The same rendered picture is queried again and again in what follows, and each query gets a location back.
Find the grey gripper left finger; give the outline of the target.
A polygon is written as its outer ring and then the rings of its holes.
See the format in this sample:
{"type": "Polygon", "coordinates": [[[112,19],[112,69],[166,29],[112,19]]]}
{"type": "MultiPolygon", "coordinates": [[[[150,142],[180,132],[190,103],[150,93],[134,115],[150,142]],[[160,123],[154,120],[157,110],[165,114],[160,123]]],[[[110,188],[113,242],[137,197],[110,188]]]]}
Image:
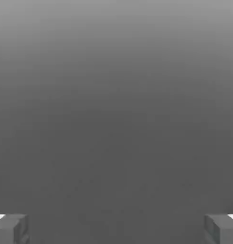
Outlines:
{"type": "Polygon", "coordinates": [[[27,214],[0,214],[0,244],[30,244],[27,214]]]}

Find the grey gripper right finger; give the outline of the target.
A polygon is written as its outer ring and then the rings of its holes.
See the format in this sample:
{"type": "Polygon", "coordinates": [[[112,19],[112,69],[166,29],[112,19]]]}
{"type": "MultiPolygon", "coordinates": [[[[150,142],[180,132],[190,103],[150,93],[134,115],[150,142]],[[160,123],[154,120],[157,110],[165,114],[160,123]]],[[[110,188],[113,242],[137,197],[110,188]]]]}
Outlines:
{"type": "Polygon", "coordinates": [[[203,223],[203,244],[233,244],[233,214],[206,214],[203,223]]]}

